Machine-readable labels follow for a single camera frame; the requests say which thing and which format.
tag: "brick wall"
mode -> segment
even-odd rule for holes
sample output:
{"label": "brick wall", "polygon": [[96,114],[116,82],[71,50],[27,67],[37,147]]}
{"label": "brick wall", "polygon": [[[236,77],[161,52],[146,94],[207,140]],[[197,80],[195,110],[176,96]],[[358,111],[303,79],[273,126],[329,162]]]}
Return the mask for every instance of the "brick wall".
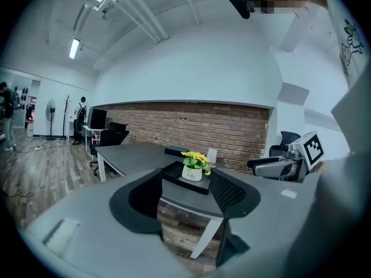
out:
{"label": "brick wall", "polygon": [[124,143],[178,145],[207,154],[218,150],[227,168],[247,171],[246,162],[265,149],[268,110],[212,103],[106,105],[107,122],[127,123]]}

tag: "white label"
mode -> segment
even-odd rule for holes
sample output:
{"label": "white label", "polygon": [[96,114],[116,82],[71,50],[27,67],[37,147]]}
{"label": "white label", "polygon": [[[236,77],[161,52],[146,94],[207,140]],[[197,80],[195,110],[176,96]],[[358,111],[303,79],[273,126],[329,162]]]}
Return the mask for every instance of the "white label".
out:
{"label": "white label", "polygon": [[295,199],[297,196],[296,192],[290,191],[290,189],[285,189],[281,192],[282,196],[290,197],[291,199]]}
{"label": "white label", "polygon": [[213,164],[216,163],[216,153],[217,153],[217,150],[216,149],[209,148],[209,152],[208,152],[207,158]]}

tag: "computer monitor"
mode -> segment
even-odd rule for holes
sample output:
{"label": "computer monitor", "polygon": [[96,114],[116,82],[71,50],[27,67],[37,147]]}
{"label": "computer monitor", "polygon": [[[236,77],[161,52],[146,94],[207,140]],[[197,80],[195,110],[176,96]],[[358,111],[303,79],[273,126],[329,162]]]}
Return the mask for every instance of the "computer monitor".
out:
{"label": "computer monitor", "polygon": [[88,127],[91,129],[104,129],[106,127],[106,110],[90,109]]}

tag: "backpack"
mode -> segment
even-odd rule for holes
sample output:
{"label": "backpack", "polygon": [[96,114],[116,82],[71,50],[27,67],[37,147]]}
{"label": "backpack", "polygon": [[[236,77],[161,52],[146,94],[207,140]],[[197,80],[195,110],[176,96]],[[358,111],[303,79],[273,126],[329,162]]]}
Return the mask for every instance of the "backpack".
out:
{"label": "backpack", "polygon": [[76,116],[77,116],[77,120],[85,120],[85,116],[86,116],[86,106],[81,106],[81,103],[79,103],[80,105],[80,109],[79,111],[77,112]]}
{"label": "backpack", "polygon": [[13,103],[13,109],[14,110],[20,109],[21,108],[21,99],[20,99],[18,93],[14,92],[10,89],[9,89],[9,92],[10,92],[10,99]]}

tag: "standing fan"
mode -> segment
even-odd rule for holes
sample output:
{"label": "standing fan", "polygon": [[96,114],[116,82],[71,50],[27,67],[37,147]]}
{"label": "standing fan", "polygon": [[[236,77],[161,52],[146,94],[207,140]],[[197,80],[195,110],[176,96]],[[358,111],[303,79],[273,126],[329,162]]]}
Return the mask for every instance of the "standing fan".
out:
{"label": "standing fan", "polygon": [[50,99],[48,104],[46,105],[46,118],[50,121],[50,136],[47,137],[47,140],[55,140],[54,137],[52,137],[52,122],[54,119],[54,113],[56,112],[56,104],[54,103],[53,99]]}

